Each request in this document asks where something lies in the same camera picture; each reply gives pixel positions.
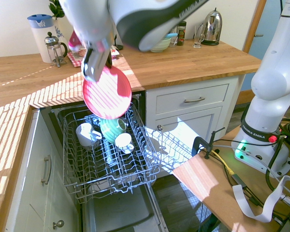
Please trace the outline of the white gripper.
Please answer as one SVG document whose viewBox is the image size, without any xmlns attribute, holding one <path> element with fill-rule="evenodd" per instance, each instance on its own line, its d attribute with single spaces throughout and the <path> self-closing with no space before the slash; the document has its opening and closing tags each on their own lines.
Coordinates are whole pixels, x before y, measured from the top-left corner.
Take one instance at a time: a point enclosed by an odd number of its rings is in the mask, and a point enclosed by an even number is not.
<svg viewBox="0 0 290 232">
<path fill-rule="evenodd" d="M 82 74 L 87 81 L 98 82 L 104 67 L 112 68 L 111 46 L 102 52 L 90 46 L 85 48 L 87 51 L 81 64 Z"/>
</svg>

